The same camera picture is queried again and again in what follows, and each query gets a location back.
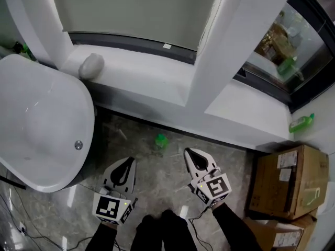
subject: person's leg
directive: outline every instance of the person's leg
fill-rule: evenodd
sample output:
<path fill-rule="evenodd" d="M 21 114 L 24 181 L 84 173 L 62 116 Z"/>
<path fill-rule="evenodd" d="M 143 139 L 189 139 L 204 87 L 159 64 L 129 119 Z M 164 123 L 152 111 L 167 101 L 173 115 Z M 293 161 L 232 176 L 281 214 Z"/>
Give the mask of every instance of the person's leg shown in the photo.
<path fill-rule="evenodd" d="M 159 221 L 146 215 L 141 224 L 136 228 L 136 236 L 132 242 L 130 251 L 161 251 L 162 236 Z"/>
<path fill-rule="evenodd" d="M 113 249 L 116 233 L 117 225 L 108 222 L 100 223 L 85 251 L 95 251 L 99 248 L 101 250 Z"/>
<path fill-rule="evenodd" d="M 186 220 L 171 210 L 165 210 L 160 219 L 165 251 L 196 251 Z"/>

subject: black cable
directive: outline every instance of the black cable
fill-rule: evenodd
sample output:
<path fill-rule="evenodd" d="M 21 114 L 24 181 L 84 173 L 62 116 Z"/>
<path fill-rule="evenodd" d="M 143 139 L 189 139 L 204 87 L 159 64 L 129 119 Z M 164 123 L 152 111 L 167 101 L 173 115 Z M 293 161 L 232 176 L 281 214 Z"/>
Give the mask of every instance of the black cable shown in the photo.
<path fill-rule="evenodd" d="M 114 246 L 117 247 L 117 248 L 119 249 L 119 251 L 126 251 L 126 250 L 120 248 L 120 246 L 119 246 L 119 244 L 117 243 L 116 239 L 115 239 L 115 241 L 114 241 Z"/>
<path fill-rule="evenodd" d="M 7 212 L 7 209 L 2 204 L 0 206 Z"/>
<path fill-rule="evenodd" d="M 94 189 L 91 189 L 91 188 L 89 188 L 89 187 L 87 187 L 87 186 L 85 186 L 85 185 L 82 185 L 82 184 L 80 184 L 80 183 L 78 183 L 80 186 L 83 186 L 83 187 L 85 187 L 86 189 L 88 189 L 88 190 L 91 190 L 91 191 L 93 191 L 93 192 L 97 192 L 97 191 L 95 191 Z"/>
<path fill-rule="evenodd" d="M 29 234 L 25 233 L 25 234 L 26 234 L 28 237 L 30 237 L 31 239 L 40 239 L 40 238 L 43 238 L 44 240 L 46 240 L 46 241 L 48 241 L 49 243 L 53 244 L 54 246 L 56 246 L 58 249 L 60 249 L 60 250 L 62 250 L 62 251 L 70 251 L 70 250 L 74 250 L 74 249 L 76 249 L 76 248 L 79 246 L 79 244 L 80 244 L 81 242 L 83 242 L 83 241 L 85 241 L 85 240 L 87 240 L 87 239 L 93 238 L 93 236 L 84 238 L 84 239 L 80 240 L 80 241 L 77 243 L 77 245 L 76 245 L 75 247 L 70 248 L 70 249 L 65 249 L 65 248 L 63 248 L 62 246 L 56 244 L 53 240 L 49 239 L 48 237 L 43 236 L 43 235 L 40 233 L 40 231 L 36 228 L 36 226 L 34 225 L 34 223 L 32 222 L 32 219 L 31 219 L 30 215 L 28 214 L 28 211 L 27 211 L 27 209 L 25 208 L 25 205 L 24 205 L 24 203 L 23 203 L 23 200 L 22 200 L 20 194 L 18 193 L 17 189 L 16 189 L 15 187 L 14 187 L 14 189 L 15 189 L 17 195 L 18 195 L 19 198 L 20 198 L 22 207 L 23 207 L 23 209 L 25 210 L 25 212 L 27 213 L 27 216 L 28 216 L 28 218 L 29 218 L 31 224 L 33 225 L 33 227 L 35 228 L 35 230 L 39 233 L 39 235 L 41 235 L 40 237 L 32 237 L 32 236 L 30 236 Z"/>
<path fill-rule="evenodd" d="M 16 211 L 24 218 L 24 215 L 22 215 L 21 214 L 21 212 L 18 210 L 18 208 L 15 206 L 15 204 L 13 203 L 13 201 L 12 201 L 12 199 L 11 199 L 11 197 L 10 197 L 10 184 L 8 184 L 8 194 L 9 194 L 9 200 L 10 200 L 10 202 L 12 203 L 12 206 L 16 209 Z"/>
<path fill-rule="evenodd" d="M 203 212 L 201 212 L 201 214 L 200 214 L 198 217 L 196 217 L 196 218 L 192 218 L 192 219 L 188 219 L 188 220 L 189 220 L 190 224 L 192 225 L 192 227 L 193 227 L 193 229 L 194 229 L 195 237 L 197 238 L 198 242 L 199 242 L 199 243 L 203 246 L 203 248 L 204 248 L 205 250 L 207 250 L 207 251 L 208 251 L 208 249 L 207 249 L 206 246 L 204 246 L 202 243 L 204 243 L 204 244 L 208 244 L 208 245 L 210 246 L 211 250 L 213 251 L 213 247 L 212 247 L 212 245 L 211 245 L 210 243 L 208 243 L 208 242 L 206 242 L 206 241 L 204 241 L 204 240 L 201 240 L 201 239 L 199 238 L 199 236 L 198 236 L 198 232 L 197 232 L 197 230 L 196 230 L 196 228 L 195 228 L 195 225 L 194 225 L 194 220 L 198 220 L 198 219 L 200 219 L 200 218 L 203 216 L 203 214 L 208 210 L 208 208 L 209 208 L 209 207 L 206 207 L 205 210 L 204 210 Z"/>
<path fill-rule="evenodd" d="M 34 241 L 35 239 L 41 239 L 41 238 L 43 238 L 44 240 L 46 240 L 46 241 L 48 241 L 49 243 L 53 244 L 54 246 L 56 246 L 58 249 L 60 249 L 60 250 L 62 250 L 62 251 L 71 251 L 71 250 L 74 250 L 74 249 L 78 248 L 78 246 L 80 245 L 81 242 L 83 242 L 83 241 L 85 241 L 85 240 L 87 240 L 87 239 L 93 238 L 93 236 L 84 238 L 84 239 L 80 240 L 80 241 L 77 243 L 77 245 L 76 245 L 75 247 L 70 248 L 70 249 L 65 249 L 65 248 L 63 248 L 62 246 L 56 244 L 53 240 L 49 239 L 48 237 L 43 236 L 43 235 L 40 233 L 40 231 L 36 228 L 36 226 L 34 225 L 34 223 L 32 222 L 32 219 L 31 219 L 30 215 L 28 214 L 28 211 L 27 211 L 27 209 L 25 208 L 25 205 L 24 205 L 24 203 L 23 203 L 23 200 L 22 200 L 20 194 L 18 193 L 18 191 L 16 190 L 16 187 L 15 187 L 15 186 L 13 186 L 13 187 L 14 187 L 16 193 L 17 193 L 18 196 L 19 196 L 19 199 L 20 199 L 20 201 L 21 201 L 22 207 L 23 207 L 23 209 L 25 210 L 25 212 L 26 212 L 26 214 L 27 214 L 27 217 L 29 218 L 29 220 L 30 220 L 31 224 L 33 225 L 33 227 L 35 228 L 35 230 L 40 234 L 40 236 L 38 236 L 38 237 L 32 237 L 32 236 L 30 236 L 30 235 L 29 235 L 27 232 L 25 232 L 25 231 L 23 231 L 23 233 L 24 233 L 26 236 L 28 236 L 29 238 L 31 238 L 31 240 L 37 245 L 37 247 L 40 249 L 40 251 L 42 251 L 42 249 L 41 249 L 41 248 L 39 247 L 39 245 Z M 14 217 L 13 217 L 13 215 L 12 215 L 12 213 L 11 213 L 11 211 L 10 211 L 10 209 L 9 209 L 9 207 L 8 207 L 8 205 L 7 205 L 7 203 L 6 203 L 6 201 L 5 201 L 5 199 L 3 198 L 3 196 L 2 196 L 1 194 L 0 194 L 0 197 L 1 197 L 1 199 L 3 200 L 3 202 L 5 203 L 5 206 L 6 206 L 7 210 L 8 210 L 8 213 L 9 213 L 10 217 L 12 218 L 12 221 L 13 221 L 13 224 L 14 224 L 15 228 L 21 233 L 22 231 L 16 226 L 15 221 L 14 221 Z"/>

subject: marble floor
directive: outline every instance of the marble floor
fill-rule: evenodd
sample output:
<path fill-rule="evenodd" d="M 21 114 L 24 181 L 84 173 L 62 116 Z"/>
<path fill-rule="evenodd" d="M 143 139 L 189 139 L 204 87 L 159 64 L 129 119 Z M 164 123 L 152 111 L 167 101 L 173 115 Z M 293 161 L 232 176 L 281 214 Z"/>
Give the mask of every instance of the marble floor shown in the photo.
<path fill-rule="evenodd" d="M 92 216 L 94 191 L 98 191 L 102 184 L 105 168 L 127 156 L 137 160 L 134 194 L 139 200 L 127 222 L 118 228 L 116 240 L 122 249 L 130 250 L 136 227 L 147 214 L 159 217 L 167 208 L 179 214 L 182 206 L 188 206 L 187 218 L 199 215 L 205 206 L 187 187 L 191 177 L 183 159 L 186 147 L 201 149 L 213 156 L 221 170 L 227 173 L 232 187 L 226 203 L 238 216 L 243 216 L 252 153 L 138 123 L 107 110 L 99 109 L 98 114 L 102 121 L 104 153 L 99 156 L 99 161 L 89 166 L 89 175 L 85 180 L 54 193 L 37 192 L 29 187 L 21 190 L 0 181 L 0 195 L 13 215 L 12 219 L 0 198 L 0 246 L 4 250 L 60 250 L 46 239 L 35 239 L 34 243 L 32 239 L 19 234 L 15 229 L 19 222 L 25 224 L 30 236 L 38 237 L 41 233 L 67 249 L 75 247 L 81 239 L 93 236 L 99 225 L 99 220 Z M 154 147 L 154 139 L 159 133 L 169 140 L 169 145 L 163 151 Z M 10 179 L 19 181 L 1 164 L 0 175 L 8 175 Z M 229 250 L 211 211 L 196 220 L 195 225 L 200 237 L 211 243 L 214 250 Z M 204 250 L 191 226 L 189 230 L 198 250 Z M 89 241 L 83 241 L 75 250 L 85 250 Z"/>

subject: window ledge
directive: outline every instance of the window ledge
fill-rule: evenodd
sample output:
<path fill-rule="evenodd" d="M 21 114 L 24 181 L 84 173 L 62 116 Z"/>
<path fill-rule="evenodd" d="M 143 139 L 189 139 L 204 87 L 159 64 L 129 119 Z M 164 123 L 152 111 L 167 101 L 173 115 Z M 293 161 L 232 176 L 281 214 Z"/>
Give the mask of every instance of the window ledge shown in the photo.
<path fill-rule="evenodd" d="M 293 140 L 293 135 L 288 131 L 292 121 L 288 107 L 234 79 L 205 113 L 267 132 L 279 137 L 279 140 Z"/>
<path fill-rule="evenodd" d="M 60 70 L 78 78 L 80 65 L 91 53 L 105 60 L 103 70 L 92 82 L 185 106 L 193 65 L 124 49 L 77 45 Z"/>

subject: green bottle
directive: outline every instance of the green bottle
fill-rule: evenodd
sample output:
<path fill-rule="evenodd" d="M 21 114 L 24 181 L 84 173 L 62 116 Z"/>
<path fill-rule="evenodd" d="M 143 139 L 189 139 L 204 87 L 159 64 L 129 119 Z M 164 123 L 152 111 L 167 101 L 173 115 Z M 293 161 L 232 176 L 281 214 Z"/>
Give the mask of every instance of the green bottle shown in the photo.
<path fill-rule="evenodd" d="M 156 147 L 159 149 L 164 149 L 168 145 L 169 141 L 163 134 L 158 134 L 155 138 Z"/>
<path fill-rule="evenodd" d="M 287 72 L 289 72 L 289 70 L 292 68 L 292 66 L 295 64 L 297 60 L 297 57 L 293 57 L 293 58 L 288 58 L 286 60 L 284 60 L 278 67 L 277 67 L 277 71 L 280 75 L 285 75 Z"/>
<path fill-rule="evenodd" d="M 310 126 L 313 120 L 314 113 L 312 113 L 310 116 L 302 116 L 298 120 L 295 120 L 291 124 L 289 124 L 288 130 L 290 133 L 297 132 L 303 128 Z"/>
<path fill-rule="evenodd" d="M 23 45 L 23 50 L 24 50 L 25 53 L 28 54 L 28 56 L 30 57 L 30 59 L 31 59 L 32 61 L 36 61 L 35 56 L 34 56 L 33 53 L 30 51 L 30 49 L 29 49 L 29 47 L 27 46 L 26 43 Z"/>

